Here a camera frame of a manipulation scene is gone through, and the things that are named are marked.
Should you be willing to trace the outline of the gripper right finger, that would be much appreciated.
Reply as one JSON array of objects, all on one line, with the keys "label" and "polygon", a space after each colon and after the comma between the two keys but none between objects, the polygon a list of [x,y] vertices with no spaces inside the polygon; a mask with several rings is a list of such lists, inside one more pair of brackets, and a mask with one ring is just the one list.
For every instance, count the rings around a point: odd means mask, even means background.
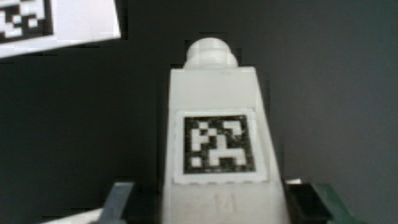
[{"label": "gripper right finger", "polygon": [[355,216],[328,184],[289,180],[284,193],[291,224],[355,224]]}]

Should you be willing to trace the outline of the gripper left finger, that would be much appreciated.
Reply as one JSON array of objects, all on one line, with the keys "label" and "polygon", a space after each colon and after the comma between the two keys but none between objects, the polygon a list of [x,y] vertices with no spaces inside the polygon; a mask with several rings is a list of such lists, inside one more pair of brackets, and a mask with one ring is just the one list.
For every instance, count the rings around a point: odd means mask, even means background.
[{"label": "gripper left finger", "polygon": [[115,182],[103,207],[44,222],[42,224],[127,224],[122,219],[122,213],[133,187],[133,182]]}]

